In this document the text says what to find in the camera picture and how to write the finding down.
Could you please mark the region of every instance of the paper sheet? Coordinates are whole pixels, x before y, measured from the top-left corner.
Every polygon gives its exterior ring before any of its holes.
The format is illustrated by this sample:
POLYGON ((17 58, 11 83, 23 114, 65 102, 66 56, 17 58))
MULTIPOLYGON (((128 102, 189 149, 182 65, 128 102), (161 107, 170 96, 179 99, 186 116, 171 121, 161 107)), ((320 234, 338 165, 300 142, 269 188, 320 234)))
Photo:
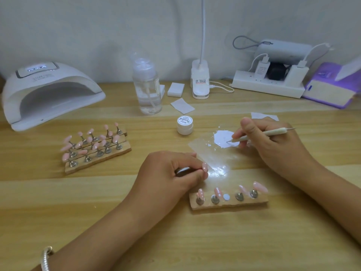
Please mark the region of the paper sheet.
POLYGON ((270 117, 271 119, 274 119, 275 121, 279 121, 278 117, 276 115, 267 115, 257 112, 251 112, 250 113, 252 119, 263 119, 265 117, 270 117))
POLYGON ((187 114, 191 111, 193 111, 195 108, 191 105, 187 104, 183 98, 180 98, 179 100, 174 101, 173 103, 170 103, 175 109, 177 109, 179 112, 182 112, 183 114, 187 114))

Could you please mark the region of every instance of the right hand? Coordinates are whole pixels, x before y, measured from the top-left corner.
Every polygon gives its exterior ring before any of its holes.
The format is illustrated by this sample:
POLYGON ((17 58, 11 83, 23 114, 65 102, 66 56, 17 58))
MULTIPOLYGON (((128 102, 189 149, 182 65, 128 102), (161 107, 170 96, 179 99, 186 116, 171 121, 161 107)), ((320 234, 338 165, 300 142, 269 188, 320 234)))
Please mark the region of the right hand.
MULTIPOLYGON (((263 131, 281 127, 292 128, 288 123, 275 121, 269 117, 264 119, 243 118, 232 138, 247 135, 258 150, 263 161, 277 174, 297 185, 298 180, 305 179, 315 170, 322 167, 307 151, 295 130, 285 134, 267 137, 263 131)), ((244 148, 247 141, 240 143, 244 148)))

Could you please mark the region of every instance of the wooden desk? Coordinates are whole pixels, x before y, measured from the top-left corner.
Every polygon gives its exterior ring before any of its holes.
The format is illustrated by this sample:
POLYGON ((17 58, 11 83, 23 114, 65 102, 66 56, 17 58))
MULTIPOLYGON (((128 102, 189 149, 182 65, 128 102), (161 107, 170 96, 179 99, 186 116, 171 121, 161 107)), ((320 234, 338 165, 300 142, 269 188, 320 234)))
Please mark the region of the wooden desk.
MULTIPOLYGON (((168 89, 170 82, 163 83, 168 89)), ((0 270, 29 270, 45 246, 58 250, 95 223, 125 197, 148 153, 186 152, 190 141, 225 122, 236 129, 250 112, 289 121, 318 161, 361 186, 360 98, 347 110, 245 90, 232 95, 212 90, 209 99, 195 100, 186 82, 183 98, 195 107, 189 114, 194 130, 180 136, 180 113, 170 105, 176 98, 165 96, 159 114, 143 116, 132 83, 101 87, 107 95, 104 101, 25 132, 13 132, 0 115, 0 270), (115 121, 128 130, 133 150, 65 176, 62 140, 91 127, 100 133, 105 123, 115 121)), ((185 196, 115 270, 361 269, 360 246, 317 204, 260 161, 245 162, 227 177, 265 183, 268 207, 196 214, 185 196)), ((206 184, 214 187, 218 181, 210 177, 206 184)))

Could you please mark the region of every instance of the power strip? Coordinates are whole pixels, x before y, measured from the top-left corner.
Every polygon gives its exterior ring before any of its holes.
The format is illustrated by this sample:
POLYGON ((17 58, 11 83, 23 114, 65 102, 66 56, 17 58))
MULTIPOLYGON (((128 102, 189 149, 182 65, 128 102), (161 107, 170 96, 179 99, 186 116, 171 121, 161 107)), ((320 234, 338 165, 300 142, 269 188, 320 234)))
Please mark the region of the power strip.
POLYGON ((256 79, 254 72, 237 70, 234 75, 233 82, 230 84, 233 88, 263 92, 274 95, 281 95, 291 98, 300 98, 305 91, 302 84, 292 87, 286 86, 285 81, 274 81, 267 77, 264 79, 256 79))

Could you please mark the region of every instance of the dotting tool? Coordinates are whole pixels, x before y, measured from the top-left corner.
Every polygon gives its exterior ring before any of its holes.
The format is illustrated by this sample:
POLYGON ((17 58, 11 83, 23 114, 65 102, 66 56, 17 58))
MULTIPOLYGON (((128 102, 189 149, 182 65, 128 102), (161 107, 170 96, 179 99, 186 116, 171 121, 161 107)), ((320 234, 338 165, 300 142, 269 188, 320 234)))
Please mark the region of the dotting tool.
MULTIPOLYGON (((285 134, 285 133, 287 133, 288 130, 292 130, 292 129, 295 129, 295 127, 292 127, 292 128, 281 127, 281 128, 277 128, 277 129, 273 129, 273 130, 264 131, 263 133, 267 137, 269 137, 269 136, 285 134)), ((248 140, 250 140, 250 138, 246 135, 246 136, 242 136, 238 139, 232 139, 229 142, 236 143, 236 142, 242 142, 242 141, 248 141, 248 140)))

